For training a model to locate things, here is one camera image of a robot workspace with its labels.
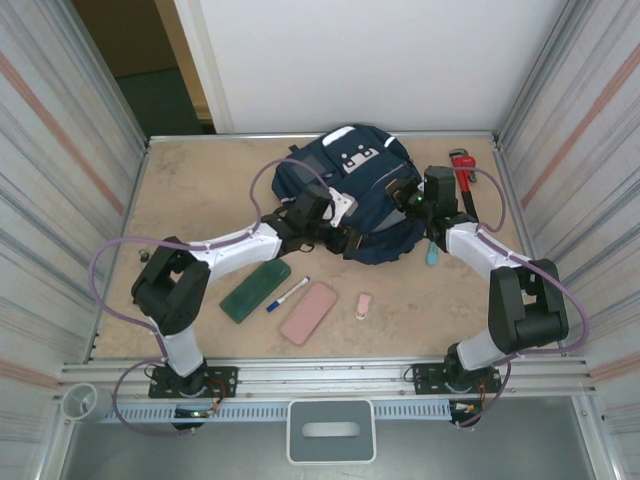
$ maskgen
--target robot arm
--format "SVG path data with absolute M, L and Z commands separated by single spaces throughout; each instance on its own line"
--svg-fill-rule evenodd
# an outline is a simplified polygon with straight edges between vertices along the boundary
M 482 370 L 522 349 L 563 340 L 569 326 L 560 291 L 513 261 L 514 252 L 482 229 L 478 231 L 477 220 L 458 211 L 455 191 L 453 170 L 448 167 L 427 168 L 422 185 L 413 179 L 387 185 L 387 193 L 398 210 L 407 218 L 425 224 L 427 238 L 489 282 L 487 328 L 475 337 L 452 345 L 445 356 L 447 381 L 465 386 L 474 376 L 469 375 L 470 372 L 482 375 Z M 482 241 L 478 236 L 480 232 L 498 248 Z M 558 270 L 552 261 L 515 256 L 558 279 Z M 526 304 L 525 293 L 530 297 Z
M 206 362 L 198 348 L 192 323 L 206 289 L 223 275 L 252 263 L 298 251 L 303 245 L 324 243 L 333 253 L 357 248 L 358 232 L 339 226 L 353 203 L 334 189 L 312 185 L 287 208 L 223 237 L 191 242 L 206 249 L 184 251 L 159 247 L 132 289 L 133 301 L 156 325 L 167 350 L 167 363 L 181 392 L 191 395 L 204 381 Z M 182 243 L 176 237 L 166 239 Z

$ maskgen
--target white patch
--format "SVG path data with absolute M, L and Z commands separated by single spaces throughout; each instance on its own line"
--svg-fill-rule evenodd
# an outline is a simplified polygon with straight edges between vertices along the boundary
M 356 153 L 346 163 L 343 163 L 344 171 L 347 173 L 353 172 L 359 166 L 367 163 L 373 157 L 380 155 L 375 148 L 368 148 L 362 152 Z
M 342 127 L 336 130 L 335 132 L 331 132 L 326 137 L 322 139 L 322 144 L 326 147 L 331 145 L 333 142 L 338 140 L 339 138 L 344 137 L 347 133 L 355 130 L 353 127 Z

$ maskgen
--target whiteboard marker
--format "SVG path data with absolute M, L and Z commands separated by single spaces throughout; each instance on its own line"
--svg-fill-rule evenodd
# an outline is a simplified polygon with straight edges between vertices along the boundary
M 309 277 L 304 277 L 302 280 L 300 280 L 300 282 L 295 287 L 293 287 L 291 290 L 289 290 L 287 293 L 285 293 L 283 296 L 281 296 L 278 300 L 276 300 L 271 305 L 269 305 L 267 307 L 267 312 L 272 312 L 273 310 L 278 308 L 280 306 L 280 304 L 282 302 L 284 302 L 289 295 L 291 295 L 293 292 L 295 292 L 299 288 L 302 288 L 304 285 L 309 283 L 309 280 L 310 280 Z

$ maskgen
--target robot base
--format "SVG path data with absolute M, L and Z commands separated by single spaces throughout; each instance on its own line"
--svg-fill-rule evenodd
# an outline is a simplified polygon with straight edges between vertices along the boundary
M 149 385 L 149 398 L 212 398 L 220 396 L 221 385 L 219 382 L 210 382 L 209 379 L 220 380 L 224 383 L 225 398 L 236 396 L 238 385 L 237 367 L 203 367 L 204 378 L 198 381 L 197 386 L 185 385 L 182 378 L 168 366 L 156 367 L 151 375 Z
M 493 367 L 459 375 L 455 382 L 451 381 L 446 363 L 416 363 L 411 371 L 416 395 L 479 394 L 481 383 L 484 383 L 486 393 L 496 393 L 502 384 L 498 370 Z

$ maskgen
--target white cup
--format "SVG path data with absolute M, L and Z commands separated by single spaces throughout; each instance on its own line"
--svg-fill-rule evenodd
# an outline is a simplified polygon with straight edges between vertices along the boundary
M 62 397 L 62 415 L 74 422 L 98 422 L 111 412 L 111 401 L 109 390 L 90 383 L 78 383 Z

